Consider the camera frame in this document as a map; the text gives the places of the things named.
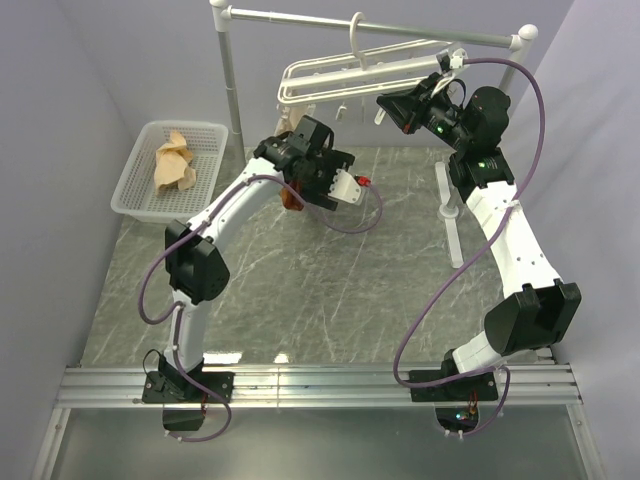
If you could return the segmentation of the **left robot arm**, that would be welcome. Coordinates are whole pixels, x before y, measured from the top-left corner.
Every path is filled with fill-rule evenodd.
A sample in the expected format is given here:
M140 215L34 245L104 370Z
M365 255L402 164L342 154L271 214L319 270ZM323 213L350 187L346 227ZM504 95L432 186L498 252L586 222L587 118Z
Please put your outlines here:
M354 155L335 149L330 127L303 116L294 130L262 140L209 207L167 225L165 250L155 263L169 275L171 333L157 369L146 375L143 402L207 399L201 389L213 379L203 370L203 340L214 300L230 280L224 251L245 222L281 192L288 193L289 208L333 211L340 202L359 203L362 190L349 172L354 161Z

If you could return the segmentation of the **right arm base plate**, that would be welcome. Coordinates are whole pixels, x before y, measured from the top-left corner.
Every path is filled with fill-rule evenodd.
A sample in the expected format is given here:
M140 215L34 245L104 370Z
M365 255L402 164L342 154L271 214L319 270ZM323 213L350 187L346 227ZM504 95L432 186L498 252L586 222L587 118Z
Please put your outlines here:
M484 373L430 388L410 389L414 403L495 401L498 389L493 373Z

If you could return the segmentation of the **orange underwear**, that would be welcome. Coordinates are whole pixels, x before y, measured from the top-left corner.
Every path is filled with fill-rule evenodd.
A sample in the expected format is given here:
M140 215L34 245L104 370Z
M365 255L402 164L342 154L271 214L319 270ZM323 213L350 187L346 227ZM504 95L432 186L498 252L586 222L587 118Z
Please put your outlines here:
M293 194L293 191L295 191L297 194L300 193L301 184L299 182L292 181L289 183L289 188L283 187L280 190L280 198L282 201L282 205L287 210L302 211L304 209L304 205Z

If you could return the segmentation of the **white clip hanger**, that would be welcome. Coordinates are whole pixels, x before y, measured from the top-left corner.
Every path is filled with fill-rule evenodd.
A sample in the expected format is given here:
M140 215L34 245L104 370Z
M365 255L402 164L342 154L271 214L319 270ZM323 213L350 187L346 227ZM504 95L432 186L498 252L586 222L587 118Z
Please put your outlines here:
M441 74L436 55L463 48L459 42L412 40L362 49L356 30L365 16L355 13L349 22L350 50L343 54L296 61L287 66L277 90L277 109L338 101L336 119L341 120L347 101L411 89L432 70Z

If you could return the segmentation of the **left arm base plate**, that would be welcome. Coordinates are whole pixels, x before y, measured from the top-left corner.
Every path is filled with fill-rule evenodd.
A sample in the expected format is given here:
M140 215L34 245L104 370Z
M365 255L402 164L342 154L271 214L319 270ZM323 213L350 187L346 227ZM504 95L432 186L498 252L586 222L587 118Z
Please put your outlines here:
M234 383L232 372L204 372L197 382L225 401L231 399ZM147 374L141 401L145 404L217 403L210 394L205 394L182 376L171 379L159 371Z

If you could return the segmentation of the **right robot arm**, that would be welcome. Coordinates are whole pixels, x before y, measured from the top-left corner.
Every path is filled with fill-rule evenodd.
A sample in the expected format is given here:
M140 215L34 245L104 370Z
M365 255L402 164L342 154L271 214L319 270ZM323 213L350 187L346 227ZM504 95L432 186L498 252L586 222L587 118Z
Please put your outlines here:
M579 287L566 283L551 266L519 202L519 187L499 147L511 100L496 87L478 88L464 106L438 90L432 74L416 87L378 97L405 134L421 127L454 152L449 159L453 185L486 236L502 281L503 300L490 310L483 329L449 351L439 372L412 370L404 386L412 391L441 389L460 400L489 380L507 357L559 343L582 300Z

